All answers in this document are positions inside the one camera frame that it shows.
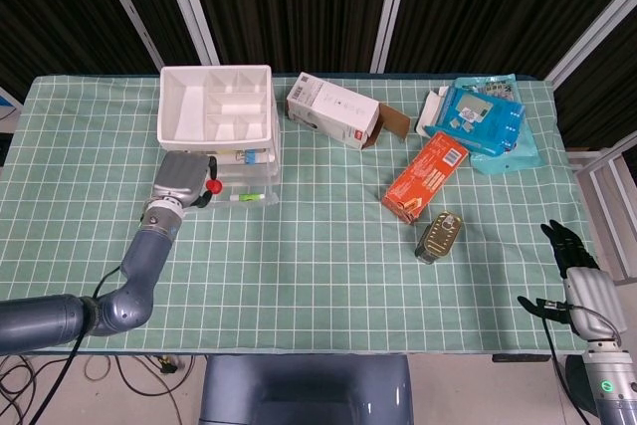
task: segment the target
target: robotic arm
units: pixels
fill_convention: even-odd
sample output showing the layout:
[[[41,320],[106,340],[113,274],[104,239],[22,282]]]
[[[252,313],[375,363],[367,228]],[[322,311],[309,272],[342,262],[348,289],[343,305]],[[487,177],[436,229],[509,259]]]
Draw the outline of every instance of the robotic arm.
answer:
[[[575,233],[552,220],[541,228],[553,247],[566,301],[518,301],[534,316],[570,324],[588,342],[582,358],[602,425],[637,424],[637,378],[630,354],[621,348],[620,332],[627,325],[615,285]]]
[[[211,199],[206,180],[216,178],[216,160],[168,152],[157,172],[141,224],[119,266],[126,283],[98,298],[64,294],[0,302],[0,355],[66,343],[82,332],[112,335],[146,323],[153,291],[181,226],[184,209]]]

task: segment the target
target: black curtain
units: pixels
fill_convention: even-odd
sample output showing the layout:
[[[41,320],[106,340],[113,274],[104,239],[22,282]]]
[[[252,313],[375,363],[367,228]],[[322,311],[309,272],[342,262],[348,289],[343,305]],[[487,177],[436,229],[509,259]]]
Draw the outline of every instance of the black curtain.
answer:
[[[48,74],[156,74],[118,0],[0,0],[0,86]]]
[[[402,0],[387,72],[543,79],[611,0]]]
[[[369,72],[383,0],[201,0],[222,63]]]
[[[626,161],[626,166],[628,166],[630,175],[633,177],[635,183],[637,184],[637,146],[633,146],[628,151],[624,151],[622,156]]]
[[[637,9],[555,90],[566,146],[608,147],[637,130]]]
[[[176,0],[132,0],[166,65],[199,65]]]

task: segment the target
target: black cable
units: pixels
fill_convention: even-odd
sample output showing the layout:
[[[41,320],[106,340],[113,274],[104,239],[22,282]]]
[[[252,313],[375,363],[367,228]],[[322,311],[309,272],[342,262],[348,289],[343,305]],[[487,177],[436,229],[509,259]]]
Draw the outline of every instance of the black cable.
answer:
[[[89,375],[89,372],[87,371],[87,367],[89,366],[89,362],[91,362],[91,360],[93,360],[94,357],[95,357],[94,355],[90,355],[87,361],[84,362],[84,378],[88,380],[89,382],[100,382],[104,380],[106,376],[110,373],[110,357],[108,355],[103,355],[103,357],[106,359],[106,372],[104,372],[99,377],[91,377]]]
[[[36,377],[40,374],[40,372],[41,372],[42,370],[44,370],[46,367],[48,367],[49,365],[51,365],[51,364],[53,364],[53,363],[59,363],[59,362],[64,362],[64,361],[66,361],[66,359],[65,359],[65,358],[60,358],[60,359],[57,359],[57,360],[51,360],[51,361],[49,361],[49,362],[47,362],[47,363],[43,364],[43,365],[42,365],[40,368],[38,368],[38,370],[34,373],[33,377],[32,377],[32,378],[31,378],[31,379],[30,379],[30,380],[29,380],[29,381],[25,384],[25,386],[23,387],[23,390],[22,390],[20,393],[16,394],[16,396],[15,396],[15,397],[13,397],[13,400],[14,400],[14,401],[17,401],[17,400],[18,400],[18,398],[20,398],[20,395],[22,395],[22,394],[24,393],[24,391],[27,389],[27,387],[28,387],[29,385],[31,385],[31,383],[32,383],[32,382],[35,382]],[[2,409],[2,411],[0,411],[0,417],[2,417],[2,415],[4,415],[4,414],[7,412],[7,410],[9,410],[9,408],[11,408],[11,406],[12,406],[12,405],[11,405],[11,403],[9,403],[9,405],[7,405],[5,408],[3,408],[3,409]]]
[[[9,370],[7,370],[6,373],[2,374],[0,376],[0,380],[2,380],[4,377],[8,376],[13,370],[17,369],[17,368],[26,368],[28,370],[29,373],[29,380],[27,381],[27,383],[24,384],[24,386],[20,389],[20,390],[8,390],[6,387],[3,387],[5,391],[14,394],[15,396],[11,397],[10,399],[7,398],[5,396],[5,398],[7,398],[7,401],[9,402],[9,404],[2,409],[2,411],[0,411],[0,417],[2,417],[7,410],[9,410],[9,408],[11,408],[12,406],[15,409],[15,405],[17,405],[17,401],[20,398],[20,396],[27,390],[27,388],[33,384],[33,386],[31,387],[31,396],[29,398],[29,403],[27,405],[27,408],[25,408],[24,413],[22,413],[22,417],[20,417],[20,414],[18,415],[18,423],[22,424],[24,421],[24,418],[29,414],[29,410],[31,409],[31,405],[33,404],[33,400],[35,399],[36,396],[36,391],[37,391],[37,377],[40,374],[40,372],[42,372],[42,370],[44,370],[46,367],[48,367],[49,365],[53,364],[53,363],[58,363],[58,362],[64,362],[66,359],[62,358],[62,359],[58,359],[58,360],[50,360],[49,362],[43,364],[40,368],[38,368],[37,371],[34,370],[33,365],[31,365],[31,363],[23,356],[20,355],[19,356],[20,359],[22,360],[23,363],[21,364],[17,364],[14,365],[13,367],[11,367]],[[5,357],[4,360],[2,360],[2,362],[0,362],[0,368],[2,368],[2,366],[6,363],[6,361],[9,359],[9,356]]]
[[[104,284],[106,279],[108,279],[110,276],[115,274],[117,271],[119,271],[119,266],[117,266],[115,269],[113,269],[108,274],[106,274],[103,278],[100,279],[100,281],[98,282],[98,285],[96,286],[96,289],[93,291],[93,295],[92,295],[93,299],[96,299],[98,297],[98,294],[100,293],[100,289],[102,288],[102,285]],[[82,331],[80,332],[80,335],[78,335],[78,338],[76,339],[76,343],[73,345],[73,349],[71,350],[71,353],[69,354],[69,357],[67,358],[67,361],[64,364],[64,367],[62,367],[62,370],[60,371],[58,378],[56,379],[53,386],[51,387],[51,390],[49,390],[49,393],[47,394],[44,401],[38,408],[38,411],[35,413],[31,421],[29,422],[30,425],[35,425],[38,422],[43,412],[49,405],[49,402],[51,402],[51,399],[53,398],[55,393],[58,391],[58,388],[60,387],[62,380],[64,380],[64,377],[67,375],[67,372],[69,371],[69,368],[71,367],[71,364],[73,363],[73,360],[76,358],[76,355],[78,355],[80,344],[82,343],[82,340],[84,339],[85,335],[88,332],[88,326],[89,326],[89,323],[85,319],[84,324],[82,326]]]
[[[577,404],[575,403],[575,400],[573,399],[572,395],[570,394],[570,391],[568,390],[568,387],[566,386],[566,381],[564,380],[564,377],[561,374],[561,370],[559,369],[559,364],[557,363],[557,355],[555,354],[555,347],[553,346],[553,339],[550,337],[550,332],[548,331],[548,325],[546,324],[546,317],[542,316],[541,324],[544,326],[544,332],[546,333],[546,340],[548,340],[548,347],[550,348],[550,356],[552,358],[553,368],[555,369],[555,373],[557,374],[557,378],[559,379],[561,388],[564,390],[564,393],[568,397],[568,400],[570,400],[570,403],[572,404],[575,411],[579,414],[582,421],[586,425],[590,425],[590,422],[584,416],[584,412],[582,412],[579,406],[577,406]]]
[[[138,395],[141,395],[142,397],[161,397],[162,395],[168,395],[169,393],[174,392],[177,388],[179,388],[183,382],[186,381],[186,379],[190,376],[190,373],[192,372],[192,369],[194,368],[194,364],[195,364],[195,358],[194,356],[190,356],[190,363],[188,364],[188,369],[186,370],[186,373],[184,374],[184,376],[181,378],[181,380],[179,381],[179,383],[177,383],[177,385],[175,385],[172,388],[169,388],[168,390],[166,390],[165,392],[159,392],[159,393],[148,393],[148,392],[144,392],[141,391],[135,387],[133,387],[130,382],[126,379],[126,376],[123,374],[123,370],[121,369],[121,363],[119,363],[119,357],[116,355],[115,357],[115,365],[117,366],[117,370],[119,370],[119,376],[121,377],[121,379],[123,380],[123,383],[126,384],[126,386],[132,390],[133,392],[135,392]],[[143,361],[141,361],[140,359],[138,359],[137,357],[134,357],[136,360],[139,361],[139,363],[141,363],[143,366],[146,366],[145,363],[143,363]]]
[[[15,113],[18,110],[18,108],[16,106],[13,107],[13,109],[11,111],[9,111],[7,114],[5,114],[4,116],[0,117],[0,121],[2,121],[4,118],[8,118],[9,116],[11,116],[13,113]]]
[[[102,288],[102,286],[106,282],[106,279],[108,279],[110,276],[115,274],[117,271],[119,271],[119,266],[117,266],[115,269],[113,269],[108,274],[106,274],[103,278],[100,279],[100,281],[98,282],[98,286],[93,291],[93,299],[97,299],[98,298],[98,294],[100,293],[100,289]]]
[[[24,418],[29,413],[29,409],[31,408],[31,405],[33,404],[33,399],[36,393],[36,383],[35,383],[35,371],[33,370],[33,366],[27,361],[26,358],[24,358],[24,356],[20,355],[19,357],[20,357],[20,360],[22,360],[22,363],[18,363],[11,366],[6,372],[4,372],[0,376],[0,395],[2,395],[2,397],[8,402],[7,406],[0,413],[0,416],[4,415],[6,411],[9,410],[9,408],[13,407],[13,409],[18,415],[18,424],[22,424],[24,422]],[[9,358],[10,356],[6,356],[2,360],[2,362],[0,362],[0,369],[4,366],[7,360],[9,360]],[[18,390],[12,390],[8,388],[4,383],[2,383],[2,380],[4,380],[6,377],[11,375],[16,370],[20,370],[20,369],[25,369],[29,376],[27,383],[23,385],[22,388]],[[22,395],[22,393],[25,390],[27,390],[27,388],[29,387],[29,385],[31,385],[31,383],[33,383],[33,387],[31,389],[31,397],[29,398],[29,404],[27,405],[27,408],[23,411],[20,405],[18,404],[18,398],[20,397],[20,395]]]
[[[177,414],[177,422],[179,422],[179,425],[183,425],[183,422],[181,421],[181,412],[179,412],[179,406],[177,405],[177,401],[175,400],[175,397],[172,394],[172,390],[170,390],[168,388],[168,384],[166,382],[164,382],[163,379],[159,375],[157,375],[155,372],[153,372],[152,369],[150,367],[148,367],[148,365],[143,363],[137,357],[133,357],[133,358],[135,360],[137,360],[146,370],[148,370],[148,372],[150,372],[150,374],[153,377],[155,377],[157,379],[157,381],[159,381],[159,383],[161,383],[163,388],[166,389],[166,394],[168,395],[168,397],[170,397],[170,401],[172,402],[172,406],[174,407],[175,413]]]
[[[148,355],[145,355],[143,358],[145,358],[146,360],[148,360],[150,362],[150,365],[152,365],[153,367],[155,367],[157,370],[161,370],[161,365],[156,364],[155,362],[152,361],[152,358],[150,358]]]
[[[29,422],[30,425],[35,425],[38,422],[38,420],[40,420],[40,417],[42,416],[45,409],[49,405],[49,402],[51,402],[51,399],[53,398],[55,393],[58,391],[58,387],[60,387],[60,384],[62,383],[62,380],[64,380],[64,377],[67,375],[67,372],[69,371],[69,368],[71,367],[71,364],[73,363],[73,360],[76,358],[76,355],[78,354],[78,349],[80,348],[80,344],[82,343],[82,340],[84,339],[84,336],[86,334],[87,334],[87,326],[85,324],[82,327],[82,331],[80,332],[80,335],[78,335],[76,343],[73,345],[73,349],[71,350],[71,353],[69,354],[69,357],[67,358],[67,361],[65,362],[64,367],[62,367],[62,370],[60,371],[58,378],[56,378],[56,381],[51,387],[51,390],[49,390],[49,393],[45,397],[42,404],[40,404],[40,407],[36,411],[31,421]]]

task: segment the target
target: red knob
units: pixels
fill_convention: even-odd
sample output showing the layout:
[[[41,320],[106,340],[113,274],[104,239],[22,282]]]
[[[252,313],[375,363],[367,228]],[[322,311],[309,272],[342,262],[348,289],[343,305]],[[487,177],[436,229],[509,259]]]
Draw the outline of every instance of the red knob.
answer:
[[[206,189],[212,194],[219,194],[223,189],[223,184],[218,179],[209,179],[206,181]]]

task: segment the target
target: blue package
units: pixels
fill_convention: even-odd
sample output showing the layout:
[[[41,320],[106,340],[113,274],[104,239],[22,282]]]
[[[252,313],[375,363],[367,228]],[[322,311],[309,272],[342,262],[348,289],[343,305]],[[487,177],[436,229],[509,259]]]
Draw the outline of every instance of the blue package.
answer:
[[[257,162],[257,152],[254,149],[246,149],[246,164],[255,164]]]
[[[470,151],[498,156],[514,148],[525,116],[518,102],[450,87],[430,135],[444,131]]]
[[[454,87],[518,103],[522,102],[514,74],[459,78],[455,80]],[[500,174],[544,165],[526,118],[520,127],[520,135],[514,149],[496,157],[472,153],[470,161],[471,165],[483,174]]]

